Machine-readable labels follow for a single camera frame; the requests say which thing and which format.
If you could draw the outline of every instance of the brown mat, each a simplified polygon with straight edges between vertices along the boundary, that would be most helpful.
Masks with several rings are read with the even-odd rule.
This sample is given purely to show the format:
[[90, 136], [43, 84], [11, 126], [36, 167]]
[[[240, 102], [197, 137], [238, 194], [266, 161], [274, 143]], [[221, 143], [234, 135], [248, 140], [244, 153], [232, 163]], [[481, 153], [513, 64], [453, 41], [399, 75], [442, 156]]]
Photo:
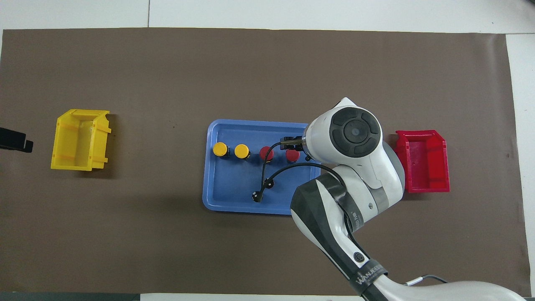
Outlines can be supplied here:
[[[0, 152], [0, 290], [353, 294], [290, 217], [201, 201], [211, 121], [310, 122], [348, 96], [385, 134], [436, 129], [448, 142], [452, 192], [407, 195], [356, 234], [391, 278], [530, 292], [504, 35], [130, 28], [3, 39], [0, 126], [35, 145]], [[72, 108], [113, 114], [103, 170], [50, 169], [56, 118]]]

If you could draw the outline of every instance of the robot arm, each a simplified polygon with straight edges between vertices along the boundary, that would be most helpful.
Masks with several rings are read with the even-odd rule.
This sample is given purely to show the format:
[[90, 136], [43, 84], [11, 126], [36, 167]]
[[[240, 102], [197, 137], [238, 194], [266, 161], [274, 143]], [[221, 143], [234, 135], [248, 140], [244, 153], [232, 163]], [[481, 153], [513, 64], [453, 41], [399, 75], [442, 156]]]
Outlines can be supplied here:
[[516, 293], [483, 282], [455, 282], [407, 287], [387, 278], [352, 233], [403, 196], [404, 172], [392, 149], [383, 143], [375, 116], [342, 99], [305, 129], [303, 150], [323, 163], [339, 164], [299, 186], [291, 213], [297, 227], [342, 272], [355, 291], [375, 301], [522, 301]]

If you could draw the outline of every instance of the yellow cylinder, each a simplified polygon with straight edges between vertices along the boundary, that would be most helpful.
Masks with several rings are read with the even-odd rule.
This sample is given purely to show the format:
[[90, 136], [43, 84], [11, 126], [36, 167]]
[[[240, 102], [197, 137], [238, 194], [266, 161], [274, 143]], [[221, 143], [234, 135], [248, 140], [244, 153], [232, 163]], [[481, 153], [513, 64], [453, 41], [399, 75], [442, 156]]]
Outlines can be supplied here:
[[218, 142], [213, 145], [212, 148], [213, 154], [218, 157], [229, 156], [228, 146], [223, 142]]
[[234, 149], [234, 155], [236, 155], [236, 157], [240, 159], [247, 160], [251, 155], [251, 151], [249, 150], [249, 147], [247, 147], [247, 145], [238, 144]]

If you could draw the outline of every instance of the blue tray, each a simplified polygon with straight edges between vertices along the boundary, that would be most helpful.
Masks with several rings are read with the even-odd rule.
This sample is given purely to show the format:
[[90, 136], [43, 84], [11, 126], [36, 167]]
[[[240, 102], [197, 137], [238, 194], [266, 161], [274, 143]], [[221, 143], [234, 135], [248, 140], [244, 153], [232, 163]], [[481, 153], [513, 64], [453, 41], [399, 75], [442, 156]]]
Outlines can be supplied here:
[[[204, 205], [216, 211], [289, 215], [295, 189], [319, 176], [320, 169], [297, 167], [282, 172], [274, 179], [274, 187], [266, 189], [263, 200], [256, 203], [251, 194], [260, 190], [262, 160], [259, 151], [264, 146], [279, 142], [284, 136], [301, 136], [306, 126], [305, 123], [229, 119], [212, 122], [208, 127], [204, 161]], [[212, 147], [217, 142], [224, 142], [229, 146], [229, 158], [222, 159], [213, 154]], [[249, 147], [251, 157], [247, 161], [234, 155], [234, 147], [238, 144]], [[285, 150], [276, 147], [273, 151], [273, 161], [266, 166], [265, 178], [291, 164], [286, 161]], [[304, 153], [301, 153], [298, 162], [306, 162], [304, 157]]]

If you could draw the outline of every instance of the red bin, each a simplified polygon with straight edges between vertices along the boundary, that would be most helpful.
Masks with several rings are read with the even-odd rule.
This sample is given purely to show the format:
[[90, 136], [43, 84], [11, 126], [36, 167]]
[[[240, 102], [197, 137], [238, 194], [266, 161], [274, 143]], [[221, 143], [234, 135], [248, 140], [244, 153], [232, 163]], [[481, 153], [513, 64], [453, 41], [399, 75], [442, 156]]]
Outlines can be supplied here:
[[446, 141], [435, 130], [396, 131], [395, 152], [405, 169], [405, 189], [411, 193], [449, 192]]

